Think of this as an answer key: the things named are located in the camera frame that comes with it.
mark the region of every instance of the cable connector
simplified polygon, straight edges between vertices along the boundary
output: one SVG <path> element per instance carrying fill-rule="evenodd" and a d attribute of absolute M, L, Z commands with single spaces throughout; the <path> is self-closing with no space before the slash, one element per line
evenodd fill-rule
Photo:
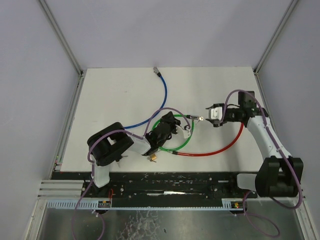
<path fill-rule="evenodd" d="M 162 75 L 161 75 L 161 72 L 158 70 L 157 67 L 154 67 L 153 68 L 153 72 L 160 78 Z"/>
<path fill-rule="evenodd" d="M 187 119 L 192 119 L 192 120 L 199 120 L 199 121 L 203 121 L 204 117 L 203 116 L 196 116 L 196 115 L 186 115 Z"/>

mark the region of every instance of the gray wall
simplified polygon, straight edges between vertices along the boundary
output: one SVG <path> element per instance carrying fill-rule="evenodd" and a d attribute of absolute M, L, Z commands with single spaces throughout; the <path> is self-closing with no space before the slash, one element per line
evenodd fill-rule
<path fill-rule="evenodd" d="M 304 162 L 302 184 L 316 226 L 320 226 L 319 10 L 320 1 L 300 1 L 260 72 L 279 137 Z"/>
<path fill-rule="evenodd" d="M 83 69 L 255 66 L 291 0 L 47 0 Z"/>
<path fill-rule="evenodd" d="M 0 238 L 23 235 L 77 75 L 36 0 L 0 8 Z"/>

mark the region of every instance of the metal connector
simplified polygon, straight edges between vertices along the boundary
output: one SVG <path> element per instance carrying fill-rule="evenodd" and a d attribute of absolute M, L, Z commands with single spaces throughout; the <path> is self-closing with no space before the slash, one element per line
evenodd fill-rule
<path fill-rule="evenodd" d="M 153 72 L 154 72 L 158 77 L 161 77 L 161 73 L 160 73 L 160 71 L 158 70 L 157 67 L 154 67 L 154 68 L 153 68 Z"/>
<path fill-rule="evenodd" d="M 157 156 L 155 153 L 151 154 L 150 156 L 147 157 L 147 159 L 150 161 L 150 162 L 156 162 L 155 160 L 157 159 Z"/>
<path fill-rule="evenodd" d="M 203 121 L 204 117 L 203 116 L 196 116 L 196 115 L 186 115 L 187 119 L 192 119 L 192 120 L 199 120 L 199 121 Z"/>

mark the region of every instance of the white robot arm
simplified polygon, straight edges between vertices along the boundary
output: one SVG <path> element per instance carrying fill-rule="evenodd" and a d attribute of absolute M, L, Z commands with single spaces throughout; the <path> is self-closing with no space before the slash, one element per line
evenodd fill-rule
<path fill-rule="evenodd" d="M 295 197 L 298 186 L 286 158 L 300 182 L 303 162 L 294 158 L 281 144 L 270 118 L 264 108 L 257 107 L 254 92 L 239 91 L 237 108 L 228 108 L 224 103 L 214 104 L 206 119 L 214 127 L 227 122 L 241 122 L 254 137 L 264 159 L 258 173 L 239 173 L 237 185 L 241 189 L 257 192 L 261 197 Z"/>

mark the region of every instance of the purple cable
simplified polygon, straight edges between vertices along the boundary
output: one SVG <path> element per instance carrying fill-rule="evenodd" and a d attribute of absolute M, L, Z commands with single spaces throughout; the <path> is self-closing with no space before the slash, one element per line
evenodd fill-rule
<path fill-rule="evenodd" d="M 186 116 L 182 112 L 180 112 L 179 110 L 177 110 L 175 108 L 172 108 L 172 107 L 163 107 L 163 108 L 159 108 L 157 111 L 155 111 L 154 114 L 152 114 L 152 116 L 149 118 L 149 121 L 148 121 L 148 124 L 146 125 L 146 128 L 145 128 L 143 136 L 147 135 L 148 128 L 149 128 L 149 125 L 151 123 L 151 120 L 155 117 L 155 115 L 157 115 L 158 112 L 160 112 L 162 110 L 172 110 L 172 111 L 175 111 L 175 112 L 179 113 L 185 119 L 186 123 L 189 126 L 189 129 L 191 129 L 190 122 L 188 121 L 188 119 L 186 118 Z"/>
<path fill-rule="evenodd" d="M 74 213 L 73 213 L 72 220 L 71 220 L 71 230 L 72 230 L 72 236 L 73 236 L 74 240 L 77 240 L 76 239 L 75 230 L 74 230 L 76 211 L 77 211 L 77 208 L 80 205 L 81 200 L 84 198 L 84 196 L 86 195 L 86 193 L 88 192 L 88 190 L 90 189 L 90 187 L 92 186 L 93 183 L 94 183 L 94 179 L 92 178 L 90 183 L 89 183 L 89 185 L 86 187 L 86 189 L 84 190 L 83 194 L 81 195 L 81 197 L 79 198 L 78 202 L 75 205 Z M 106 225 L 105 225 L 104 218 L 99 213 L 97 213 L 97 216 L 100 217 L 100 219 L 102 220 L 102 232 L 101 232 L 100 236 L 97 239 L 97 240 L 100 240 L 102 238 L 102 236 L 104 235 L 104 233 L 105 233 Z"/>
<path fill-rule="evenodd" d="M 246 219 L 248 220 L 248 222 L 252 225 L 252 227 L 254 227 L 258 232 L 262 233 L 263 235 L 269 237 L 269 238 L 273 238 L 273 239 L 276 239 L 278 237 L 280 237 L 281 233 L 280 233 L 280 229 L 279 227 L 273 222 L 271 221 L 271 219 L 265 217 L 265 216 L 262 216 L 262 215 L 259 215 L 259 214 L 255 214 L 255 213 L 247 213 L 246 211 L 246 206 L 245 206 L 245 203 L 246 203 L 246 200 L 247 200 L 247 197 L 248 195 L 251 193 L 252 191 L 248 191 L 244 197 L 243 197 L 243 201 L 242 201 L 242 206 L 243 206 L 243 215 L 246 217 Z M 263 230 L 261 230 L 259 227 L 257 227 L 256 225 L 254 225 L 254 223 L 250 220 L 250 218 L 248 216 L 252 216 L 252 217 L 256 217 L 256 218 L 260 218 L 260 219 L 264 219 L 266 221 L 268 221 L 269 223 L 271 223 L 275 229 L 277 230 L 277 234 L 276 235 L 271 235 L 271 234 L 268 234 L 266 232 L 264 232 Z"/>
<path fill-rule="evenodd" d="M 245 93 L 247 95 L 249 95 L 251 98 L 253 98 L 255 101 L 256 101 L 256 104 L 259 106 L 259 109 L 262 113 L 262 119 L 263 119 L 263 123 L 264 123 L 264 127 L 265 127 L 265 130 L 267 131 L 268 135 L 270 136 L 273 144 L 275 145 L 277 151 L 280 153 L 280 155 L 282 156 L 282 158 L 284 159 L 285 163 L 287 164 L 292 176 L 293 176 L 293 179 L 294 179 L 294 182 L 298 188 L 298 194 L 299 194 L 299 198 L 298 198 L 298 202 L 295 206 L 286 206 L 284 205 L 283 203 L 279 202 L 278 200 L 276 200 L 275 198 L 271 197 L 271 199 L 273 201 L 275 201 L 277 204 L 279 204 L 280 206 L 286 208 L 286 209 L 292 209 L 292 210 L 295 210 L 297 208 L 300 207 L 300 205 L 302 204 L 302 201 L 303 201 L 303 195 L 302 195 L 302 189 L 301 189 L 301 186 L 300 186 L 300 182 L 299 182 L 299 179 L 295 173 L 295 170 L 293 169 L 293 167 L 291 166 L 289 160 L 287 159 L 287 157 L 285 156 L 284 152 L 281 150 L 279 144 L 277 143 L 275 137 L 272 135 L 269 127 L 267 126 L 267 118 L 266 118 L 266 115 L 265 115 L 265 112 L 263 111 L 263 108 L 261 106 L 261 104 L 259 103 L 259 101 L 249 92 L 245 91 L 245 90 L 241 90 L 241 89 L 236 89 L 236 90 L 233 90 L 232 92 L 229 93 L 229 95 L 226 97 L 226 100 L 225 100 L 225 104 L 224 104 L 224 108 L 223 108 L 223 114 L 222 114 L 222 119 L 220 121 L 220 123 L 223 122 L 223 119 L 225 118 L 225 114 L 226 114 L 226 110 L 227 110 L 227 107 L 228 107 L 228 101 L 229 101 L 229 98 L 231 97 L 231 95 L 233 93 L 236 93 L 236 92 L 242 92 L 242 93 Z"/>

